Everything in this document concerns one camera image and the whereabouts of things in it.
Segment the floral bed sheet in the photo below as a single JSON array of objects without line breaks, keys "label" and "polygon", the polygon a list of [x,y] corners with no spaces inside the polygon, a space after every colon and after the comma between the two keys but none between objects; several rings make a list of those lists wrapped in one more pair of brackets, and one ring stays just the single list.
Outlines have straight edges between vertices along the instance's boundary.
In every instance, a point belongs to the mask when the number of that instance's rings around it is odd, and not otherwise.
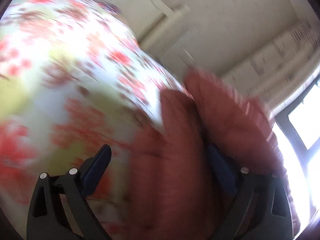
[{"label": "floral bed sheet", "polygon": [[88,203],[124,239],[135,133],[162,130],[160,93],[184,87],[96,0],[13,0],[1,19],[1,208],[25,234],[39,175],[112,160]]}]

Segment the striped patterned curtain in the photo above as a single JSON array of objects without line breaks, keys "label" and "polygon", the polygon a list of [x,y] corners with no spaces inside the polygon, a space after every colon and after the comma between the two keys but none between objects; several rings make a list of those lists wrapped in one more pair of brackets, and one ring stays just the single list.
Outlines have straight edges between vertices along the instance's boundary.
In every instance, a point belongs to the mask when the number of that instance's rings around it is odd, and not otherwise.
[{"label": "striped patterned curtain", "polygon": [[223,75],[240,94],[261,98],[274,114],[319,75],[319,23],[299,22]]}]

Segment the dark window frame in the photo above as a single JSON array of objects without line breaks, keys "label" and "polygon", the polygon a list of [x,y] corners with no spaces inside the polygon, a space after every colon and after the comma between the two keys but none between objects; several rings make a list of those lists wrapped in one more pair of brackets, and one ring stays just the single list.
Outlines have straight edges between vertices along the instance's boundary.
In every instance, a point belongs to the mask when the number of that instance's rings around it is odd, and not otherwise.
[{"label": "dark window frame", "polygon": [[276,116],[274,131],[304,230],[319,217],[319,77]]}]

